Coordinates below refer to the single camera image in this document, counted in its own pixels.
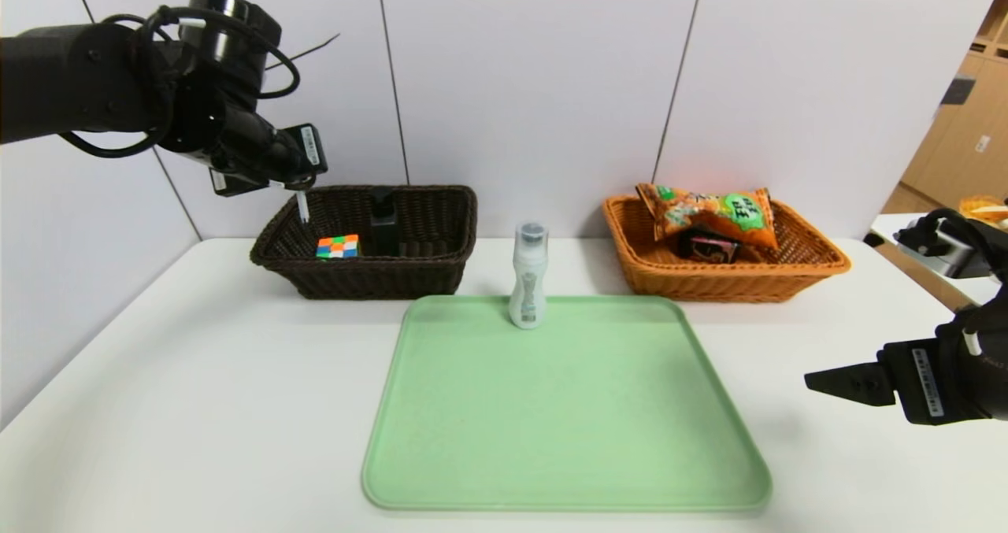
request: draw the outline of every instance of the label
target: label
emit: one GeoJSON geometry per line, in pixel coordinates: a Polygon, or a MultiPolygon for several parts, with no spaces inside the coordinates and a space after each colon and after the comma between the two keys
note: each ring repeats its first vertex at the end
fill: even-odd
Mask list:
{"type": "Polygon", "coordinates": [[[526,272],[521,276],[521,285],[524,295],[521,296],[521,321],[535,322],[535,274],[526,272]]]}
{"type": "Polygon", "coordinates": [[[319,164],[319,148],[314,145],[314,134],[311,131],[310,125],[305,125],[301,128],[301,139],[304,139],[304,155],[308,156],[308,160],[314,166],[319,164]]]}
{"type": "Polygon", "coordinates": [[[943,417],[944,408],[938,397],[938,388],[934,385],[934,374],[931,372],[931,362],[927,361],[927,353],[923,349],[911,350],[913,362],[917,365],[917,376],[920,377],[920,388],[924,391],[927,411],[931,417],[943,417]]]}
{"type": "Polygon", "coordinates": [[[210,180],[214,182],[214,189],[227,189],[228,179],[220,171],[210,170],[210,180]]]}

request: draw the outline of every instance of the wicker basket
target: wicker basket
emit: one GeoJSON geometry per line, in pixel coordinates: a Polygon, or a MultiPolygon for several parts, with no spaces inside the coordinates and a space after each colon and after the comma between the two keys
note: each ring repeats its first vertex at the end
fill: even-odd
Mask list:
{"type": "Polygon", "coordinates": [[[612,196],[603,210],[630,287],[676,300],[778,303],[851,268],[847,256],[785,204],[773,202],[780,250],[747,249],[731,265],[677,258],[655,242],[654,220],[637,196],[612,196]]]}
{"type": "Polygon", "coordinates": [[[417,299],[459,288],[476,243],[476,193],[464,185],[392,187],[400,257],[369,257],[371,185],[307,192],[302,225],[291,198],[259,235],[252,262],[277,272],[308,299],[417,299]],[[319,239],[357,234],[360,258],[316,257],[319,239]]]}

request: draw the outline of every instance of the orange wicker basket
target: orange wicker basket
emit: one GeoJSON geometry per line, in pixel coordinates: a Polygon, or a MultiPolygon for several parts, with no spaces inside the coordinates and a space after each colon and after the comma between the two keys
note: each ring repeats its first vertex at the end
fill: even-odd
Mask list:
{"type": "Polygon", "coordinates": [[[779,303],[851,268],[847,256],[795,211],[776,199],[771,205],[780,249],[747,247],[735,264],[677,258],[664,240],[655,242],[654,220],[637,196],[612,196],[603,211],[623,275],[635,293],[676,300],[779,303]]]}

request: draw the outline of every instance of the chip bag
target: chip bag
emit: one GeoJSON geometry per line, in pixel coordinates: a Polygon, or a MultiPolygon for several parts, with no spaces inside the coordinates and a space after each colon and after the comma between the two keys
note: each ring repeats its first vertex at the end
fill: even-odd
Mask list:
{"type": "Polygon", "coordinates": [[[655,240],[702,227],[741,243],[777,249],[767,189],[714,195],[640,182],[637,194],[654,218],[655,240]]]}

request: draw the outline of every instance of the plastic tray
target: plastic tray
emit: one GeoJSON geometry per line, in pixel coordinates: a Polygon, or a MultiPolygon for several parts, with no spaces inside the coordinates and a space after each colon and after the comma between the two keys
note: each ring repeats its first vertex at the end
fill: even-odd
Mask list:
{"type": "Polygon", "coordinates": [[[424,297],[403,321],[364,461],[393,510],[731,511],[770,473],[663,297],[424,297]]]}

